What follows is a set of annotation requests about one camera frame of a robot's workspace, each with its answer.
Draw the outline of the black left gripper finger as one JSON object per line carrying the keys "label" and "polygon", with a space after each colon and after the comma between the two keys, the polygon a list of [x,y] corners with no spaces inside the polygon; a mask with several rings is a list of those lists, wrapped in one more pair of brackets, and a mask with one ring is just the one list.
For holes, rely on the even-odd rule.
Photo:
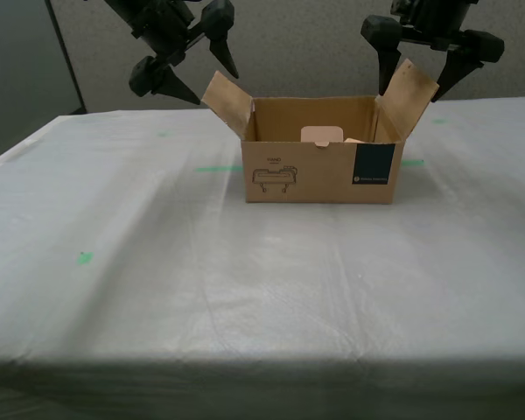
{"label": "black left gripper finger", "polygon": [[139,97],[165,95],[200,104],[200,98],[173,72],[171,66],[152,56],[144,57],[134,66],[129,77],[129,88]]}
{"label": "black left gripper finger", "polygon": [[202,31],[210,40],[213,56],[236,79],[239,73],[228,47],[228,32],[235,23],[235,7],[230,0],[213,0],[201,12]]}

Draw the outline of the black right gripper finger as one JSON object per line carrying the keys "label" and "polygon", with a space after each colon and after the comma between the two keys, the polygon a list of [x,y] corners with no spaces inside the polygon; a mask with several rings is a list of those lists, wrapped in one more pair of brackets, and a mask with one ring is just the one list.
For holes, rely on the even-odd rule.
{"label": "black right gripper finger", "polygon": [[455,85],[486,62],[496,63],[504,53],[504,40],[485,31],[463,31],[457,46],[447,52],[442,73],[437,80],[438,90],[432,97],[436,102]]}
{"label": "black right gripper finger", "polygon": [[361,27],[362,37],[376,50],[379,61],[379,94],[384,95],[397,68],[403,27],[392,17],[368,16]]}

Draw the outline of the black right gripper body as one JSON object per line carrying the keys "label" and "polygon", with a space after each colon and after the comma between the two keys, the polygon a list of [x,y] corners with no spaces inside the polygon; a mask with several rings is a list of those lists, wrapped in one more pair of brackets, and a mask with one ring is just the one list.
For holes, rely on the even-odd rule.
{"label": "black right gripper body", "polygon": [[469,0],[395,0],[391,14],[399,17],[402,42],[448,51],[464,44],[460,30],[472,4]]}

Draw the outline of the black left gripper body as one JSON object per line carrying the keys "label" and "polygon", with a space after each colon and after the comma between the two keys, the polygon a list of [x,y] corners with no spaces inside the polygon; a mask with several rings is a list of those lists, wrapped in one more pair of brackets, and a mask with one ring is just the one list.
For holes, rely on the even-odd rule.
{"label": "black left gripper body", "polygon": [[200,23],[181,0],[106,0],[107,5],[142,39],[162,63],[177,66],[203,37]]}

